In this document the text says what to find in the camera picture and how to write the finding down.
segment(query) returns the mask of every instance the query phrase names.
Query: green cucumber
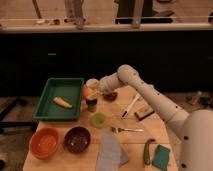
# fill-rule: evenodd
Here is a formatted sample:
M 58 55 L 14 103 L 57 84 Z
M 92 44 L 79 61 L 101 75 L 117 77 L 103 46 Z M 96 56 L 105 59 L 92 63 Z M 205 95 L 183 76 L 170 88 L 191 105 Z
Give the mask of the green cucumber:
M 144 151 L 143 151 L 143 161 L 145 165 L 150 165 L 151 161 L 150 161 L 150 154 L 149 154 L 149 144 L 151 142 L 155 141 L 155 139 L 148 139 L 145 143 L 144 146 Z

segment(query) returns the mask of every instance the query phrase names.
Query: dark brown bowl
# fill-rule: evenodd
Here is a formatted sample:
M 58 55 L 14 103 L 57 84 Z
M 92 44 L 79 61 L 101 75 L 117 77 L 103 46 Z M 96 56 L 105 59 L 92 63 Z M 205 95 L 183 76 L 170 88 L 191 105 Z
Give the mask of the dark brown bowl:
M 90 133 L 84 127 L 70 129 L 64 138 L 65 148 L 72 153 L 83 152 L 90 144 Z

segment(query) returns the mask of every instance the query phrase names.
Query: green box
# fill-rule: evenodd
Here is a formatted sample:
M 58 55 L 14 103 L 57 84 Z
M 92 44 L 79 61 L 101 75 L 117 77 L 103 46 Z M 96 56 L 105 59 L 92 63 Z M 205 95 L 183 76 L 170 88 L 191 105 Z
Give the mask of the green box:
M 39 100 L 34 118 L 46 121 L 78 120 L 80 115 L 83 78 L 49 78 Z M 60 96 L 73 107 L 66 109 L 53 99 Z

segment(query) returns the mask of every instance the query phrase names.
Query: cloth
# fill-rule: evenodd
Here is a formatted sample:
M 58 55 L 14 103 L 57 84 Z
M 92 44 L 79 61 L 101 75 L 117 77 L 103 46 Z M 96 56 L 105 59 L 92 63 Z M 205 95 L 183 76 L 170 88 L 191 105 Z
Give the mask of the cloth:
M 155 158 L 152 162 L 152 165 L 161 169 L 162 171 L 167 171 L 167 165 L 169 162 L 169 153 L 170 149 L 158 145 L 156 148 Z
M 129 161 L 113 133 L 106 133 L 101 139 L 96 171 L 116 171 Z

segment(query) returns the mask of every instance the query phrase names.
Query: small cup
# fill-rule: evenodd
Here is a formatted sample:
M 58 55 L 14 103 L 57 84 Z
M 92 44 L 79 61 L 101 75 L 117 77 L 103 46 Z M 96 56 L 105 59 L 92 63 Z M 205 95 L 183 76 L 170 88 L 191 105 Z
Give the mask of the small cup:
M 93 100 L 86 99 L 86 104 L 90 112 L 96 111 L 97 103 L 98 103 L 98 99 L 93 99 Z

